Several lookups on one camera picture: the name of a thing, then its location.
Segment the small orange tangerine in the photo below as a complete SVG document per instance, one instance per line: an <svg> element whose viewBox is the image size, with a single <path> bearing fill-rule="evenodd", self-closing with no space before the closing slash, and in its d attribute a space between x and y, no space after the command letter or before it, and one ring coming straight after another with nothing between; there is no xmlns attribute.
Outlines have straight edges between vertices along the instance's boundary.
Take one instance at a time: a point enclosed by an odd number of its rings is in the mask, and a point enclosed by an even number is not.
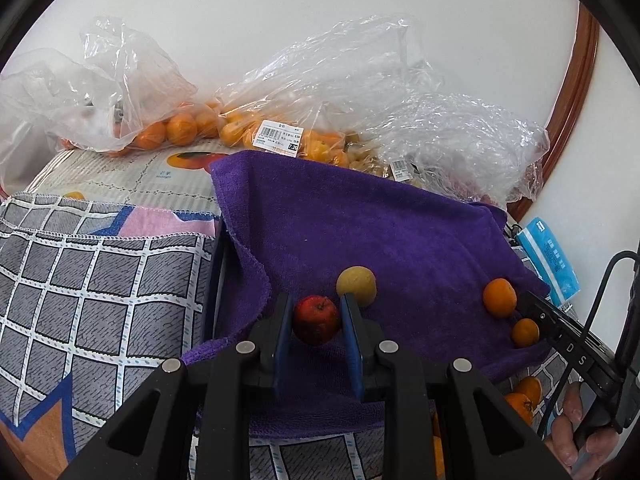
<svg viewBox="0 0 640 480"><path fill-rule="evenodd" d="M516 348L528 348L539 341L540 329L531 318L521 318L511 330L511 339Z"/></svg>
<svg viewBox="0 0 640 480"><path fill-rule="evenodd" d="M540 380L535 376L527 376L521 379L513 389L516 393L521 393L532 404L534 410L542 400L542 385Z"/></svg>

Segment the large orange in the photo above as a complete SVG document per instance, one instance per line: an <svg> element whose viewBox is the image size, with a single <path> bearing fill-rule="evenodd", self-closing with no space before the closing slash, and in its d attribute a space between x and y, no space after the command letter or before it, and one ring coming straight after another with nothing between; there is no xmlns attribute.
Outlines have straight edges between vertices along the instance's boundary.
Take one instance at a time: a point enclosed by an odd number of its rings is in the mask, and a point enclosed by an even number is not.
<svg viewBox="0 0 640 480"><path fill-rule="evenodd" d="M483 290L483 304L494 318L508 318L515 310L518 296L505 278L490 281Z"/></svg>

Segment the yellow green round fruit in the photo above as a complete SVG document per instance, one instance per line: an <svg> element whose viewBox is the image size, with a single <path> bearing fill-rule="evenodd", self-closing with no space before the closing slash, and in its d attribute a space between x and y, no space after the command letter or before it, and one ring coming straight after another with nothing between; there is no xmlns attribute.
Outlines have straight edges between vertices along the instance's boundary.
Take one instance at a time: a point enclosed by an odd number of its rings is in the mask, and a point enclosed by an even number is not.
<svg viewBox="0 0 640 480"><path fill-rule="evenodd" d="M360 308L369 307L378 296L374 273L365 266L350 266L338 276L335 284L338 296L352 294Z"/></svg>

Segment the small red apple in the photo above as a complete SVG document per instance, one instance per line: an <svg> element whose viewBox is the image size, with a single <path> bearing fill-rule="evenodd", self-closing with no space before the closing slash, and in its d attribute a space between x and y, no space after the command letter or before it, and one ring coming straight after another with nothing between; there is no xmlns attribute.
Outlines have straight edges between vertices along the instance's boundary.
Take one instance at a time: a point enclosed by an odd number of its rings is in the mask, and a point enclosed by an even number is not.
<svg viewBox="0 0 640 480"><path fill-rule="evenodd" d="M325 296L307 296L295 305L293 333L304 344L322 346L340 331L341 313Z"/></svg>

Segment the stemmed mandarin orange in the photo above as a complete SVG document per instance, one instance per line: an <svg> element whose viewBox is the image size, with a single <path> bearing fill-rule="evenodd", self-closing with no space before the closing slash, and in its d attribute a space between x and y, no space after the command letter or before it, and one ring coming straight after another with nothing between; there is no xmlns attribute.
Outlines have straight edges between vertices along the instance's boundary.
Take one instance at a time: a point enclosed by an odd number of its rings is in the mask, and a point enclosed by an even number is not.
<svg viewBox="0 0 640 480"><path fill-rule="evenodd" d="M527 426L533 423L533 403L526 394L511 392L504 396L504 400L506 400L506 403L524 420Z"/></svg>

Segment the oval yellow orange fruit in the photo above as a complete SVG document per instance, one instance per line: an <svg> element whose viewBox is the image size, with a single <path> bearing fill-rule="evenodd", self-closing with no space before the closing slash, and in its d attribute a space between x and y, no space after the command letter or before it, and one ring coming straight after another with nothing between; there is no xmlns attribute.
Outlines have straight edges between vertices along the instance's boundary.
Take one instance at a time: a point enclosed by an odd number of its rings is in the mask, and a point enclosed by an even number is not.
<svg viewBox="0 0 640 480"><path fill-rule="evenodd" d="M444 452L442 452L442 439L439 436L433 437L433 446L434 446L436 479L444 480L445 479Z"/></svg>

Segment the blue tissue pack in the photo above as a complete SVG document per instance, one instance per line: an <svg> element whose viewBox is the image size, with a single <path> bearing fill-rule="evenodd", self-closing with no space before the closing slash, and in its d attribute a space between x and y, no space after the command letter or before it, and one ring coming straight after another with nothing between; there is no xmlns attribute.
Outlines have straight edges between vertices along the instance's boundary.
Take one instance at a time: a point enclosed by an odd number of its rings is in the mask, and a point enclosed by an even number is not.
<svg viewBox="0 0 640 480"><path fill-rule="evenodd" d="M549 298L558 308L564 308L580 291L577 275L561 244L544 220L535 217L515 235L532 260L541 279L550 287Z"/></svg>

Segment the grey checked star blanket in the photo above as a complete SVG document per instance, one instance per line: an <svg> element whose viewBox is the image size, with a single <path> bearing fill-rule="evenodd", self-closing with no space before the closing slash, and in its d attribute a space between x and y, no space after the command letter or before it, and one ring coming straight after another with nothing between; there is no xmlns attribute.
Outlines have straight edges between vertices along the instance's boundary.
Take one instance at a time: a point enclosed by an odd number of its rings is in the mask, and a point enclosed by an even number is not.
<svg viewBox="0 0 640 480"><path fill-rule="evenodd" d="M20 193L1 206L1 474L55 479L161 362L272 295L216 214Z"/></svg>

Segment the purple towel lined tray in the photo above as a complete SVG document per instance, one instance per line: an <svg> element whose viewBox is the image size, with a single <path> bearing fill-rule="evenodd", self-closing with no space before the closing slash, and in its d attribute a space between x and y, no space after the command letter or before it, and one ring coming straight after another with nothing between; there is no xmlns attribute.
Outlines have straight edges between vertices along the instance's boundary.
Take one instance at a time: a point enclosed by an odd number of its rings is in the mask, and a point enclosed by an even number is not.
<svg viewBox="0 0 640 480"><path fill-rule="evenodd" d="M186 355L213 356L270 315L277 296L338 301L422 359L465 358L494 382L540 364L548 344L515 347L488 313L487 284L544 296L548 287L510 247L506 214L320 162L242 151L209 166L235 257L215 337Z"/></svg>

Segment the fruit print play mat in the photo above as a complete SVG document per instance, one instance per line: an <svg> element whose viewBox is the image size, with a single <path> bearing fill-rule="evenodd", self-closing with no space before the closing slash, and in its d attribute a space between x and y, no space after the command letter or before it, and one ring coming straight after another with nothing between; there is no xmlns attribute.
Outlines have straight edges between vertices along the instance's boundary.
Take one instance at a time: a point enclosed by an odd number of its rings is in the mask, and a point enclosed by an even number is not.
<svg viewBox="0 0 640 480"><path fill-rule="evenodd" d="M53 195L79 193L98 202L216 212L209 166L232 152L217 139L122 156L65 151L57 154L26 190Z"/></svg>

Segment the clear bag of red fruit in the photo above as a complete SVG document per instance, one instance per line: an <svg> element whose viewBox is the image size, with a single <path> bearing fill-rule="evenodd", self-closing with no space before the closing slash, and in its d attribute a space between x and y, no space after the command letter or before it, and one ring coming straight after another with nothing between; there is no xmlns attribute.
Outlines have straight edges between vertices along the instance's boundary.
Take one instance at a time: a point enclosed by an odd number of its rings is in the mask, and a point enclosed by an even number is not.
<svg viewBox="0 0 640 480"><path fill-rule="evenodd" d="M371 136L380 159L408 162L429 191L499 207L536 197L550 148L545 128L459 93L412 96Z"/></svg>

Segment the clear bag of oranges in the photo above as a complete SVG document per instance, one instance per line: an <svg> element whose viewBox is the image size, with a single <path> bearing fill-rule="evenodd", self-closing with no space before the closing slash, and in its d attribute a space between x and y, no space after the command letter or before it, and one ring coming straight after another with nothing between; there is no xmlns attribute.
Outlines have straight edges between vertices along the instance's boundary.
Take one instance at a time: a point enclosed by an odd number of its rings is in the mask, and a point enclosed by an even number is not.
<svg viewBox="0 0 640 480"><path fill-rule="evenodd" d="M218 105L198 101L198 89L151 36L100 16L81 43L80 62L43 48L14 58L2 75L29 76L28 93L56 144L117 154L217 135Z"/></svg>

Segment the white plastic bag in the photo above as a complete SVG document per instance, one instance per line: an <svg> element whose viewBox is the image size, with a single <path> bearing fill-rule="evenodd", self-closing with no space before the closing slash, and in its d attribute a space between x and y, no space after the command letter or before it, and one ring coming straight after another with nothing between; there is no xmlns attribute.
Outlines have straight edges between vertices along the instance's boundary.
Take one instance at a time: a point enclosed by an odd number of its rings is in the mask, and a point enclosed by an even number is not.
<svg viewBox="0 0 640 480"><path fill-rule="evenodd" d="M56 154L25 74L1 77L1 194L24 191Z"/></svg>

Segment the clear bag of kumquats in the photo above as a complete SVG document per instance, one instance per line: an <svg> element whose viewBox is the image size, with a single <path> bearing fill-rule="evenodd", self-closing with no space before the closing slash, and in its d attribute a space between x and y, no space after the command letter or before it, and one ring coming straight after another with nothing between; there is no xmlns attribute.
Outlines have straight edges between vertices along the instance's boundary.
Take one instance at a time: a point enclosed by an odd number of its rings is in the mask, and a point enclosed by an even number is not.
<svg viewBox="0 0 640 480"><path fill-rule="evenodd" d="M439 85L413 16L344 21L221 87L221 139L230 148L347 167L348 144Z"/></svg>

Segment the brown wooden door frame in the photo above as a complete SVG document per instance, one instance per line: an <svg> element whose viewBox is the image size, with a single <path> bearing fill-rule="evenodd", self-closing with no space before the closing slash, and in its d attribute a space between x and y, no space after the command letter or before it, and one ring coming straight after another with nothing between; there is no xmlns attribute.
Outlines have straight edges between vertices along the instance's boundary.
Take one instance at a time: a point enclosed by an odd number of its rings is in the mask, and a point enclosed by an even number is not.
<svg viewBox="0 0 640 480"><path fill-rule="evenodd" d="M536 163L534 197L523 197L508 205L508 213L521 221L539 196L567 147L584 108L596 67L600 24L584 4L578 6L570 60L547 122L549 149Z"/></svg>

